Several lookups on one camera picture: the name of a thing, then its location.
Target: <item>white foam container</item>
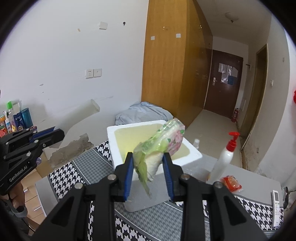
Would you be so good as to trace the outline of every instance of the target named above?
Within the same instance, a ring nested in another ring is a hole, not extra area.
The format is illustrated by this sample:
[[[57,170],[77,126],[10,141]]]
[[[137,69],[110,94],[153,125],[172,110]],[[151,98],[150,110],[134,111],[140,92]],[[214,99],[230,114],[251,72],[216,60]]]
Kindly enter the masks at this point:
[[[107,128],[109,147],[114,169],[123,163],[127,152],[133,152],[139,142],[150,138],[163,124],[164,120],[147,121],[135,124],[110,126]],[[189,171],[197,166],[202,154],[185,138],[180,149],[172,155],[172,161]],[[134,212],[169,200],[162,164],[159,166],[153,182],[148,182],[152,198],[149,198],[139,181],[138,174],[133,172],[131,191],[124,203],[127,211]]]

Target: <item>light switch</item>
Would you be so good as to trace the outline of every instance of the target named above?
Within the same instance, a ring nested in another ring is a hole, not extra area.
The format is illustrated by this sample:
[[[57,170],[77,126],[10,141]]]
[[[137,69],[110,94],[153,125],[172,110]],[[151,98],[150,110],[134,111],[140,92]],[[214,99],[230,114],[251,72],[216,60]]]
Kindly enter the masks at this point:
[[[101,77],[102,69],[94,69],[94,77]]]
[[[108,23],[100,22],[100,26],[99,26],[100,29],[104,29],[104,30],[106,30],[107,27],[108,27]]]
[[[86,78],[92,78],[94,76],[93,69],[87,69],[85,72],[86,72]]]

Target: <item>remote control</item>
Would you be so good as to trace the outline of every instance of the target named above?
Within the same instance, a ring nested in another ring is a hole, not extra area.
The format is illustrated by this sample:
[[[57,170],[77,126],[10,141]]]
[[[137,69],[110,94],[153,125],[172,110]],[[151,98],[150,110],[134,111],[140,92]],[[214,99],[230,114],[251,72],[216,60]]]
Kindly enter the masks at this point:
[[[272,213],[272,225],[278,227],[280,225],[280,208],[279,208],[279,192],[272,191],[272,201],[273,201],[273,213]]]

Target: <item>red bottle cap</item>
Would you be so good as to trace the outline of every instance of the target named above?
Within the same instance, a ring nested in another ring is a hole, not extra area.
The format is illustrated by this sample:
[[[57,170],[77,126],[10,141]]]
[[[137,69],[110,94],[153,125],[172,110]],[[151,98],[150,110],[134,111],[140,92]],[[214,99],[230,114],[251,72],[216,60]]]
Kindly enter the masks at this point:
[[[233,136],[233,139],[230,140],[230,141],[228,142],[228,144],[227,144],[227,146],[226,146],[226,149],[227,149],[228,151],[234,152],[234,150],[235,150],[235,148],[236,148],[236,146],[237,146],[237,142],[236,142],[236,140],[237,140],[237,138],[239,137],[239,133],[233,131],[233,132],[229,132],[229,135]]]

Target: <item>silver screw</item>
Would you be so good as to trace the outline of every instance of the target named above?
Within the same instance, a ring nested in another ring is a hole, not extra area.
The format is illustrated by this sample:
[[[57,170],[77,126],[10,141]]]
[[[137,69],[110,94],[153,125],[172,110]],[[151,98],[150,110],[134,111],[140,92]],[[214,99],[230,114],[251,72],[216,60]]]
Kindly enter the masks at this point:
[[[217,182],[214,182],[214,186],[216,188],[222,188],[223,187],[223,184],[222,184],[222,182],[217,181]]]
[[[108,175],[108,180],[114,181],[116,179],[116,177],[117,176],[115,174],[110,174],[110,175]]]
[[[81,189],[81,188],[83,188],[83,183],[75,183],[74,187],[76,189]]]
[[[181,175],[181,178],[184,179],[184,180],[188,180],[190,178],[190,175],[189,174],[186,174],[186,173],[183,173]]]

